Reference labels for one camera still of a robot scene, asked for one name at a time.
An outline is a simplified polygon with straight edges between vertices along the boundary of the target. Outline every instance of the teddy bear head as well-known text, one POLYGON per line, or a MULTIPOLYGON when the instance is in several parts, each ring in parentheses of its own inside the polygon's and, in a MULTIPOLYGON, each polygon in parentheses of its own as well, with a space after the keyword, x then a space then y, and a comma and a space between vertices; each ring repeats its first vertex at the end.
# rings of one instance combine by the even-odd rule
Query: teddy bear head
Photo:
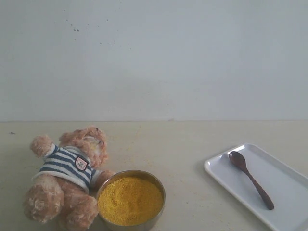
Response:
POLYGON ((73 146, 82 151, 90 159, 93 168, 101 166, 108 159, 105 133, 97 127, 66 132, 59 141, 59 147, 73 146))

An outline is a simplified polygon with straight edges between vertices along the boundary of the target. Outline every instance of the spoon handle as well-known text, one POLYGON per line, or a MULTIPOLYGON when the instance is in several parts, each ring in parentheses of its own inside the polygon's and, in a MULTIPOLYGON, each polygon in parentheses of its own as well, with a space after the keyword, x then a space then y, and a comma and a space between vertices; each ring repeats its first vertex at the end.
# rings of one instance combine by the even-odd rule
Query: spoon handle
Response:
POLYGON ((269 210, 273 210, 274 209, 274 203, 271 201, 270 197, 267 195, 267 193, 264 191, 264 189, 258 184, 258 182, 253 178, 253 176, 248 171, 246 171, 245 173, 250 178, 252 183, 254 184, 254 186, 257 189, 258 193, 260 194, 262 200, 264 201, 266 207, 269 210))

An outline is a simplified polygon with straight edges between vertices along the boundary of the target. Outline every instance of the round metal bowl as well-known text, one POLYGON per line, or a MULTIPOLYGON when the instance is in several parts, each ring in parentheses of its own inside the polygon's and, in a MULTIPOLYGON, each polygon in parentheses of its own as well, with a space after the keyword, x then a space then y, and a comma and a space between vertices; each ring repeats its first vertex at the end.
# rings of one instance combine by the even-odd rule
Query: round metal bowl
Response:
POLYGON ((103 215, 101 213, 99 213, 100 217, 103 219, 103 221, 105 222, 105 224, 107 225, 107 227, 113 231, 148 231, 150 230, 155 224, 156 222, 159 220, 159 218, 161 217, 164 208, 165 208, 165 199, 166 199, 166 192, 164 189, 163 184, 160 182, 160 180, 158 178, 156 178, 154 175, 152 175, 151 173, 145 172, 145 171, 141 171, 141 170, 127 170, 127 171, 122 171, 122 172, 118 172, 116 174, 114 174, 111 178, 109 178, 98 190, 97 195, 96 195, 96 199, 98 200, 102 191, 107 187, 107 185, 121 179, 121 178, 125 178, 125 177, 138 177, 140 179, 143 180, 147 180, 153 184, 155 184, 157 186, 157 188, 160 190, 162 197, 163 197, 163 204, 162 207, 159 211, 158 214, 156 214, 156 216, 150 220, 148 220, 145 223, 142 223, 140 225, 134 225, 134 226, 121 226, 121 225, 116 225, 113 224, 109 221, 107 221, 103 215))

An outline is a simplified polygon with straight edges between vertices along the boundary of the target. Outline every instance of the teddy bear foot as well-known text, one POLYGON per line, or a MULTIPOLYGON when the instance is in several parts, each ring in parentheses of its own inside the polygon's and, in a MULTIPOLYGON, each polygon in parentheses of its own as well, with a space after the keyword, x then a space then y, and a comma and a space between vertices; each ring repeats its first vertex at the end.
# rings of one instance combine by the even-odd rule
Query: teddy bear foot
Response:
POLYGON ((44 224, 60 213, 63 197, 63 191, 54 177, 43 175, 26 193, 24 214, 30 220, 44 224))
POLYGON ((78 204, 72 208, 63 208, 59 225, 66 231, 86 231, 98 215, 97 200, 94 197, 83 195, 77 199, 78 204))

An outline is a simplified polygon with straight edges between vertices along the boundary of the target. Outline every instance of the white tray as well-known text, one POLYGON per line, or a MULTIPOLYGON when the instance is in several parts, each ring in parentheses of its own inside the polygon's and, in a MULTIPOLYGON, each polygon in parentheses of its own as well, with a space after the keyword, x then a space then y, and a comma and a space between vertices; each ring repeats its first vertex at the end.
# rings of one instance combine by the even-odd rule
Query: white tray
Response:
POLYGON ((308 231, 308 178, 257 146, 240 145, 207 160, 204 168, 272 230, 308 231), (273 201, 274 210, 267 210, 250 179, 231 164, 231 151, 245 157, 248 170, 273 201))

